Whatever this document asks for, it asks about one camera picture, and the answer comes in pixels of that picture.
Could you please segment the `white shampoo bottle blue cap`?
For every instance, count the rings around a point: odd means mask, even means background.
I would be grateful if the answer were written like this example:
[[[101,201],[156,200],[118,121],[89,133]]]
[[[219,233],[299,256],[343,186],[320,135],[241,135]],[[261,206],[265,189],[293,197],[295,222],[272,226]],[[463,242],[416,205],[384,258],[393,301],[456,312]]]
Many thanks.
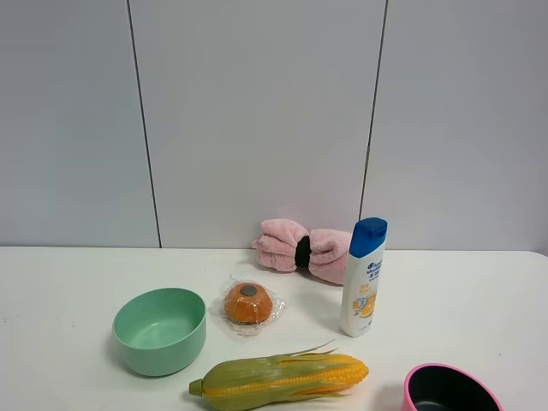
[[[340,328],[350,337],[360,337],[371,328],[387,229],[388,223],[379,217],[362,219],[354,226],[340,314]]]

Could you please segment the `pink folded towel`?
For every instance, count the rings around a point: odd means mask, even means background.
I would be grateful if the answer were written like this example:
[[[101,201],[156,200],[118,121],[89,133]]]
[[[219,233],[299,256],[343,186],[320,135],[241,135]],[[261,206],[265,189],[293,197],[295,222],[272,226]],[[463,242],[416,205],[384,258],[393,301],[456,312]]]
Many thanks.
[[[335,229],[308,231],[282,218],[265,220],[260,229],[261,236],[251,244],[260,265],[283,273],[302,269],[327,283],[344,283],[351,233]]]

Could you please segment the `wrapped orange toy half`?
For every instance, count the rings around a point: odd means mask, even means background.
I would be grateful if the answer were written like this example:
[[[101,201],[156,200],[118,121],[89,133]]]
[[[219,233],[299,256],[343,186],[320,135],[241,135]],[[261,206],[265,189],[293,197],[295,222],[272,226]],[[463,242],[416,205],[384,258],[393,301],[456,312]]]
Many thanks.
[[[262,283],[237,278],[222,289],[208,313],[232,335],[250,338],[279,320],[287,308],[286,301]]]

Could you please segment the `green plastic bowl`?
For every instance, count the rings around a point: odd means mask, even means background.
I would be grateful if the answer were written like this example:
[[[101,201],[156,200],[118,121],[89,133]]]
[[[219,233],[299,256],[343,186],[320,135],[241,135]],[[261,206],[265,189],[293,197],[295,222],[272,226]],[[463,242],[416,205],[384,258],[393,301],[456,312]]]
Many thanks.
[[[171,375],[194,362],[205,345],[206,304],[188,289],[154,289],[118,311],[112,335],[130,370],[146,377]]]

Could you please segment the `toy corn cob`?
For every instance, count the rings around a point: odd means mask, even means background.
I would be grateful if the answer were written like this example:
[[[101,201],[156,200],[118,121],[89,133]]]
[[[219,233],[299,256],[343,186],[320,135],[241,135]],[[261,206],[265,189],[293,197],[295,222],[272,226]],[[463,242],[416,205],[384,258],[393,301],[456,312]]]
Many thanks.
[[[264,357],[228,360],[188,385],[188,394],[216,410],[344,397],[369,374],[361,360],[320,346]]]

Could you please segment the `pink black pot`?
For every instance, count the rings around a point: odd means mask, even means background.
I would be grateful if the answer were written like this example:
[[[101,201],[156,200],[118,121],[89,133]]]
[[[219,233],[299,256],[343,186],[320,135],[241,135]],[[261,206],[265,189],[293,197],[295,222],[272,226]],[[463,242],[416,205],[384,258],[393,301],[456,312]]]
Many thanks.
[[[431,363],[417,366],[408,373],[401,410],[503,411],[503,406],[471,374],[454,366]]]

